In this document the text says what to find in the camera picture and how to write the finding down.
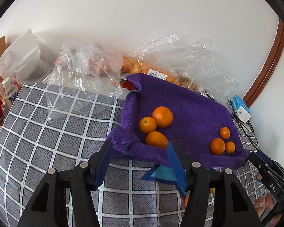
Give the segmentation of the person's right hand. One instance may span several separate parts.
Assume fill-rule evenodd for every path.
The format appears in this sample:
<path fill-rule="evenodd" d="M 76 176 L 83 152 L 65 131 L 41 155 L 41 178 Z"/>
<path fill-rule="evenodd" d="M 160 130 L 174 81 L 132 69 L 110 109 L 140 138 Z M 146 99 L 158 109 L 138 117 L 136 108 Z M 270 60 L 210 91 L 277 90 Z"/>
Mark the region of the person's right hand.
<path fill-rule="evenodd" d="M 254 207 L 259 218 L 261 218 L 266 209 L 272 210 L 274 207 L 272 194 L 268 193 L 266 196 L 259 196 L 259 198 L 254 202 Z M 281 216 L 281 214 L 278 214 L 273 217 L 270 221 L 270 226 L 276 226 Z"/>

